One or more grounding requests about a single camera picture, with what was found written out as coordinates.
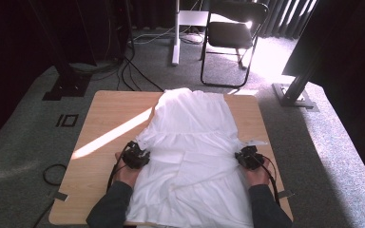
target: wrinkled fabric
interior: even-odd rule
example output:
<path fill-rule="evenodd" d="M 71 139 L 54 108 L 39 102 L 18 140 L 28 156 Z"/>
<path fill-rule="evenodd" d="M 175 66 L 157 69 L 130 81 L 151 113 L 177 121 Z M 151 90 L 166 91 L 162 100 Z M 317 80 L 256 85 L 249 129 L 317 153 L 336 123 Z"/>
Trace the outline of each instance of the wrinkled fabric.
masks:
<path fill-rule="evenodd" d="M 222 94 L 167 90 L 136 137 L 150 163 L 126 219 L 175 227 L 253 227 L 247 183 L 234 153 L 243 143 Z"/>

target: chair leg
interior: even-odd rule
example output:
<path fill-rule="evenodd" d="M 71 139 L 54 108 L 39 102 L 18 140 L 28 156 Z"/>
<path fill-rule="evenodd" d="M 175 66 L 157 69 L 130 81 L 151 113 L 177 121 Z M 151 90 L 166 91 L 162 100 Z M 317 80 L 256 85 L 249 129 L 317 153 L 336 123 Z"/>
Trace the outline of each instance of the chair leg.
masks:
<path fill-rule="evenodd" d="M 247 51 L 248 51 L 248 49 L 246 49 L 244 51 L 244 53 L 241 55 L 241 58 L 240 58 L 240 63 L 241 63 L 241 68 L 242 69 L 247 69 L 248 65 L 250 63 L 249 58 L 251 58 L 251 56 L 248 57 Z"/>
<path fill-rule="evenodd" d="M 203 45 L 202 45 L 202 51 L 201 51 L 201 60 L 202 60 L 202 63 L 201 63 L 201 82 L 205 85 L 206 85 L 206 82 L 203 79 L 203 69 L 204 69 L 204 65 L 205 65 L 206 44 L 207 44 L 207 38 L 205 36 L 205 39 L 204 39 Z"/>
<path fill-rule="evenodd" d="M 247 70 L 245 72 L 245 77 L 244 77 L 244 81 L 240 84 L 240 85 L 228 85 L 228 84 L 213 84 L 213 83 L 207 83 L 204 79 L 203 79 L 203 70 L 204 70 L 204 62 L 205 62 L 205 54 L 203 53 L 203 58 L 202 58 L 202 67 L 201 67 L 201 82 L 206 85 L 206 86 L 217 86 L 217 87 L 231 87 L 231 88 L 240 88 L 242 86 L 244 86 L 247 81 L 248 81 L 248 77 L 250 74 L 250 65 L 251 65 L 251 60 L 252 60 L 252 56 L 250 57 L 250 64 L 247 67 Z"/>

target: table top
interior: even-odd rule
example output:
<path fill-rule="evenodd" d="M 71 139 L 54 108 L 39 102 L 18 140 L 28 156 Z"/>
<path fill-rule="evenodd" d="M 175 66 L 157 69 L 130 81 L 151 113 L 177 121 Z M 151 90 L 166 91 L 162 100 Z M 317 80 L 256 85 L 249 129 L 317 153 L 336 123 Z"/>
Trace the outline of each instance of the table top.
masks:
<path fill-rule="evenodd" d="M 114 154 L 124 149 L 150 123 L 162 92 L 98 91 L 91 103 L 79 139 L 75 145 L 49 221 L 56 225 L 86 224 L 86 217 L 106 193 L 106 184 L 115 163 Z M 224 95 L 239 131 L 239 139 L 264 141 L 259 153 L 271 159 L 277 168 L 277 188 L 283 184 L 275 156 L 259 111 L 257 99 L 249 95 Z M 293 218 L 287 199 L 282 209 Z"/>

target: white desk frame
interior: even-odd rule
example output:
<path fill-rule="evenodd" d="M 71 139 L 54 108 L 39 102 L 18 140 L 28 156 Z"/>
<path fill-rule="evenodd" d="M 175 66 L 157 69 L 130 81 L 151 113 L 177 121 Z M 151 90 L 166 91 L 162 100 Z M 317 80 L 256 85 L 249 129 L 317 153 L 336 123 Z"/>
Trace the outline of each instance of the white desk frame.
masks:
<path fill-rule="evenodd" d="M 176 36 L 174 37 L 173 66 L 177 66 L 180 61 L 180 26 L 206 27 L 207 16 L 208 11 L 180 10 L 180 0 L 176 0 Z"/>

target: black chair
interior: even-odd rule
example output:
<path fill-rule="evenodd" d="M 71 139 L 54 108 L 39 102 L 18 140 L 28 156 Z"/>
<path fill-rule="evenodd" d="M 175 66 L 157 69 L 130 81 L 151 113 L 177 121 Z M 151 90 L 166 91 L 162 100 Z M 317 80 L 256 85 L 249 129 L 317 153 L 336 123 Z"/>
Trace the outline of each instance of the black chair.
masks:
<path fill-rule="evenodd" d="M 225 17 L 230 21 L 214 21 L 214 18 L 212 17 L 215 17 L 215 15 Z M 259 31 L 267 16 L 268 7 L 262 3 L 223 1 L 210 7 L 201 54 L 201 82 L 203 84 L 207 86 L 223 86 L 233 88 L 242 87 L 246 84 L 250 72 L 251 61 L 257 46 Z M 248 22 L 252 23 L 251 27 L 246 26 L 246 23 Z M 207 83 L 203 79 L 206 53 L 227 54 L 206 51 L 206 45 L 208 42 L 210 46 L 216 48 L 234 48 L 237 52 L 237 54 L 234 55 L 238 55 L 240 58 L 240 66 L 242 66 L 241 60 L 243 55 L 247 52 L 247 50 L 250 48 L 252 49 L 248 66 L 242 66 L 243 68 L 247 68 L 244 82 L 242 84 L 227 85 Z M 241 48 L 246 49 L 242 56 L 239 54 L 239 49 Z"/>

